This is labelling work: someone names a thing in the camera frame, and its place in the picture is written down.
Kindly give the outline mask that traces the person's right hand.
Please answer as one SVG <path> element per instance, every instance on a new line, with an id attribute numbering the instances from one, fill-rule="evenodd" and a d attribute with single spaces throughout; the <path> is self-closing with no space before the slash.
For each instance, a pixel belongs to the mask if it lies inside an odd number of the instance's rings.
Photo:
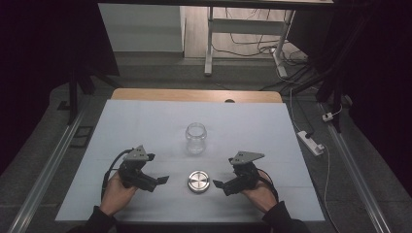
<path id="1" fill-rule="evenodd" d="M 259 181 L 254 189 L 243 190 L 242 194 L 264 214 L 278 204 L 270 186 L 262 181 Z"/>

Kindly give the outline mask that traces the dark curtain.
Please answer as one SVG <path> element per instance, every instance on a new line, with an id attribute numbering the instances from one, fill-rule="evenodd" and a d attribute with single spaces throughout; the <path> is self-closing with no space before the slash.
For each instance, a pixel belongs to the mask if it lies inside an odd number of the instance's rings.
<path id="1" fill-rule="evenodd" d="M 0 0 L 0 174 L 40 121 L 51 91 L 119 68 L 98 0 Z"/>
<path id="2" fill-rule="evenodd" d="M 371 14 L 339 72 L 350 116 L 412 196 L 412 0 L 335 0 L 343 11 L 298 11 L 289 41 L 323 72 L 357 19 Z"/>

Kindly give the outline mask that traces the aluminium floor rail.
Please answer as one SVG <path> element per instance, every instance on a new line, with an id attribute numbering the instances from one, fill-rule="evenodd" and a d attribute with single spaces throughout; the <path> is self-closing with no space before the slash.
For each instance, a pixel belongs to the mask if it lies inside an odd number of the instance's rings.
<path id="1" fill-rule="evenodd" d="M 71 140 L 73 139 L 82 119 L 84 118 L 85 112 L 86 106 L 81 106 L 78 111 L 78 115 L 74 118 L 73 122 L 66 127 L 63 136 L 59 140 L 55 149 L 52 151 L 52 154 L 48 158 L 36 182 L 30 189 L 7 233 L 26 232 L 32 218 L 34 217 L 42 199 L 46 194 L 56 169 L 58 168 Z"/>
<path id="2" fill-rule="evenodd" d="M 327 129 L 339 152 L 339 155 L 345 164 L 349 176 L 358 192 L 358 195 L 364 204 L 365 210 L 377 233 L 392 233 L 391 227 L 387 222 L 375 196 L 370 190 L 362 172 L 359 168 L 352 152 L 341 133 L 338 133 L 332 123 L 327 122 Z"/>

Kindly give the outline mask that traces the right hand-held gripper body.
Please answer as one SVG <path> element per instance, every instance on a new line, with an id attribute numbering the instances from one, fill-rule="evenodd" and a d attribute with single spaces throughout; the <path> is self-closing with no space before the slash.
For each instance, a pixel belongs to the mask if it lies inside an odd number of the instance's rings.
<path id="1" fill-rule="evenodd" d="M 237 186 L 240 188 L 240 192 L 254 188 L 259 178 L 258 168 L 254 161 L 263 157 L 263 153 L 239 150 L 233 158 L 229 159 L 236 178 L 227 182 L 226 185 Z"/>

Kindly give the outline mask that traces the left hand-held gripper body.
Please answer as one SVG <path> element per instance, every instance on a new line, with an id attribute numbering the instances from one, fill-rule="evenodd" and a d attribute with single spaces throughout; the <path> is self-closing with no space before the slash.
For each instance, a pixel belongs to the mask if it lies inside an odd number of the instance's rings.
<path id="1" fill-rule="evenodd" d="M 144 174 L 142 171 L 146 163 L 152 161 L 154 158 L 155 155 L 153 153 L 146 153 L 143 146 L 132 149 L 125 156 L 118 169 L 123 186 L 126 188 L 135 186 L 143 190 L 146 183 L 156 182 L 155 178 Z"/>

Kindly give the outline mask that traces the white power strip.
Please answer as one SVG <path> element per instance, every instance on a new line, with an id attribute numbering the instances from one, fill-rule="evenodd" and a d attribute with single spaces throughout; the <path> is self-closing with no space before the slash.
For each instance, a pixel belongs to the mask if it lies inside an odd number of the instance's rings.
<path id="1" fill-rule="evenodd" d="M 297 132 L 297 137 L 301 140 L 301 142 L 309 149 L 314 156 L 318 156 L 324 153 L 325 147 L 322 144 L 317 144 L 312 137 L 309 139 L 305 138 L 306 131 L 302 130 Z"/>

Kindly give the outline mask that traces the clear glass jar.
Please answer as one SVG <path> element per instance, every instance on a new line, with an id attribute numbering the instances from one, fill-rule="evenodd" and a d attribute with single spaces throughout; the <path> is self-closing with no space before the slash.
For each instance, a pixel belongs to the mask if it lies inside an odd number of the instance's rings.
<path id="1" fill-rule="evenodd" d="M 200 154 L 206 149 L 207 130 L 200 122 L 191 123 L 186 129 L 186 148 L 190 154 Z"/>

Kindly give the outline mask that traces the wooden table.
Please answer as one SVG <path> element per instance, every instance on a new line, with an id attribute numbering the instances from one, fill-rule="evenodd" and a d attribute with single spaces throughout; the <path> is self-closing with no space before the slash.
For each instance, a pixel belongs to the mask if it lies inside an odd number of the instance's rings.
<path id="1" fill-rule="evenodd" d="M 282 103 L 274 91 L 117 88 L 114 100 L 188 101 L 219 103 Z"/>

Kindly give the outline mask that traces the white desk frame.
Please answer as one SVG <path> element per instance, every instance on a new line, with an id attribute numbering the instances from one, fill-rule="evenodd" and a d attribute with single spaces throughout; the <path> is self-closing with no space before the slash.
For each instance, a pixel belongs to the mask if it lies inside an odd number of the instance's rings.
<path id="1" fill-rule="evenodd" d="M 288 76 L 287 71 L 281 59 L 283 45 L 287 39 L 292 18 L 293 10 L 284 10 L 285 18 L 283 20 L 271 21 L 260 19 L 235 19 L 235 18 L 218 18 L 214 17 L 214 8 L 208 8 L 208 32 L 207 32 L 207 48 L 205 55 L 204 74 L 212 75 L 213 67 L 213 52 L 212 41 L 215 33 L 223 34 L 255 34 L 255 35 L 271 35 L 277 36 L 279 42 L 275 49 L 270 49 L 270 53 L 276 65 L 276 71 L 281 78 Z"/>

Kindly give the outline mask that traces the round silver metal lid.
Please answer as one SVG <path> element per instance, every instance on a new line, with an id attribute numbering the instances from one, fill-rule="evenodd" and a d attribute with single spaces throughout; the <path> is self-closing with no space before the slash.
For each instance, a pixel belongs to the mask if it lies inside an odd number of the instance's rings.
<path id="1" fill-rule="evenodd" d="M 193 171 L 188 178 L 188 188 L 196 194 L 204 193 L 210 186 L 210 178 L 204 171 Z"/>

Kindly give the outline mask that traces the person's left hand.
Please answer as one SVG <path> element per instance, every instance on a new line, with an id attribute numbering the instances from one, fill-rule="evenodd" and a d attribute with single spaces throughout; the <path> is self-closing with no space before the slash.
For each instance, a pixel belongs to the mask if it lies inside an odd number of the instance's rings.
<path id="1" fill-rule="evenodd" d="M 118 172 L 116 172 L 108 181 L 99 209 L 106 216 L 113 216 L 124 209 L 133 198 L 137 187 L 126 188 Z"/>

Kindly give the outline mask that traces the black metal stand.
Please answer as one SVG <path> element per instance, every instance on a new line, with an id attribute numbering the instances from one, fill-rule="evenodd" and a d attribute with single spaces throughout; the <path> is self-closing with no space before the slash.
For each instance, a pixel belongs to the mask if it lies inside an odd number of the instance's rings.
<path id="1" fill-rule="evenodd" d="M 80 87 L 82 92 L 86 95 L 92 95 L 95 91 L 95 85 L 91 80 L 92 76 L 111 87 L 121 88 L 119 83 L 91 65 L 78 65 L 73 68 L 69 73 L 69 100 L 67 102 L 62 101 L 58 106 L 59 110 L 69 112 L 68 125 L 71 125 L 75 121 L 75 118 L 79 113 L 78 87 Z"/>
<path id="2" fill-rule="evenodd" d="M 316 78 L 313 78 L 307 82 L 299 84 L 296 88 L 290 89 L 290 96 L 295 96 L 296 94 L 320 83 L 315 98 L 319 103 L 324 103 L 328 100 L 330 96 L 333 96 L 332 105 L 332 120 L 330 121 L 338 133 L 341 132 L 340 129 L 340 118 L 339 114 L 342 110 L 342 82 L 343 75 L 341 72 L 343 68 L 341 65 L 333 64 L 326 71 L 319 74 Z"/>

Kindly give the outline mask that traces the black floor plate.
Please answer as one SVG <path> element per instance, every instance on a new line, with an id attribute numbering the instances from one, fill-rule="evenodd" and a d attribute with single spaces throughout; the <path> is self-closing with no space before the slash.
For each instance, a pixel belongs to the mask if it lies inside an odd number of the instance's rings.
<path id="1" fill-rule="evenodd" d="M 69 147 L 74 149 L 85 149 L 89 144 L 93 131 L 93 126 L 79 126 Z"/>

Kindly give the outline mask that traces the white table mat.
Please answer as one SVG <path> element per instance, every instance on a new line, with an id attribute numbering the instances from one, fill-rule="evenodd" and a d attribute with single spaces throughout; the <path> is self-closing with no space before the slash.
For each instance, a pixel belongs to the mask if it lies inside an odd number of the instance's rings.
<path id="1" fill-rule="evenodd" d="M 193 122 L 207 130 L 206 149 L 187 151 L 186 129 Z M 109 100 L 85 156 L 56 216 L 86 220 L 100 202 L 102 180 L 119 153 L 143 146 L 154 154 L 143 171 L 169 176 L 153 192 L 137 191 L 116 215 L 136 223 L 258 223 L 260 211 L 241 194 L 226 196 L 210 186 L 195 194 L 189 175 L 206 172 L 211 181 L 234 177 L 229 159 L 239 150 L 263 153 L 256 165 L 272 178 L 293 218 L 320 221 L 322 213 L 285 104 Z"/>

